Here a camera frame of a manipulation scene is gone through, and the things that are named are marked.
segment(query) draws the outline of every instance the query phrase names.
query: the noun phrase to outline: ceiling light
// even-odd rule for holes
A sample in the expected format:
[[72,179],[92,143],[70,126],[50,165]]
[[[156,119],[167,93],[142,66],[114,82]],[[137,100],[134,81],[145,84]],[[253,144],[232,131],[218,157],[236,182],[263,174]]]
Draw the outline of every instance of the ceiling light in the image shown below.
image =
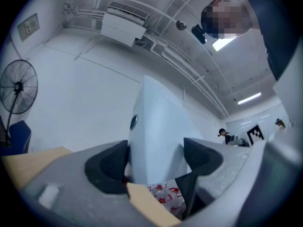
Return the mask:
[[264,118],[266,118],[266,117],[268,117],[268,116],[270,116],[270,114],[261,117],[261,119],[264,119]]
[[248,122],[245,122],[245,123],[242,123],[241,125],[243,125],[243,124],[247,124],[247,123],[251,123],[252,121],[248,121]]
[[236,37],[231,38],[231,39],[218,39],[216,42],[213,43],[213,47],[216,51],[219,51],[222,49],[224,46],[226,46],[228,43],[233,41]]
[[245,98],[245,99],[239,101],[239,102],[238,102],[238,105],[243,104],[243,103],[246,103],[247,101],[249,101],[249,100],[251,100],[251,99],[254,99],[254,98],[258,97],[258,96],[261,96],[261,93],[257,93],[257,94],[255,94],[255,95],[253,95],[253,96],[250,96],[250,97],[248,97],[248,98]]

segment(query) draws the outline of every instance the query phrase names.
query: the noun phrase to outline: air conditioner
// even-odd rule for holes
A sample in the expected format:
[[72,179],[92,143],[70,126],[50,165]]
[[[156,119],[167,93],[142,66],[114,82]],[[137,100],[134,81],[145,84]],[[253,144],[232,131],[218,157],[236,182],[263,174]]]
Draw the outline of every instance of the air conditioner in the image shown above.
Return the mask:
[[149,14],[125,4],[111,2],[102,20],[101,34],[133,46],[135,39],[142,39],[143,27]]

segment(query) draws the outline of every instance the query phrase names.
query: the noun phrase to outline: fan pole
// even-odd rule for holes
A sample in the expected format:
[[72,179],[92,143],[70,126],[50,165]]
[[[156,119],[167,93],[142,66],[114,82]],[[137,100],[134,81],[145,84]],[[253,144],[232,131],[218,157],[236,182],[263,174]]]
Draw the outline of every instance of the fan pole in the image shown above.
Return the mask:
[[11,106],[11,109],[10,109],[10,112],[9,112],[8,125],[6,126],[6,138],[5,138],[5,145],[6,145],[6,146],[8,146],[10,118],[11,118],[13,109],[14,109],[14,107],[15,107],[15,104],[16,104],[16,101],[17,101],[17,98],[18,98],[18,95],[19,95],[19,93],[16,94],[15,99],[14,99],[14,102],[13,102],[13,104],[12,104],[12,106]]

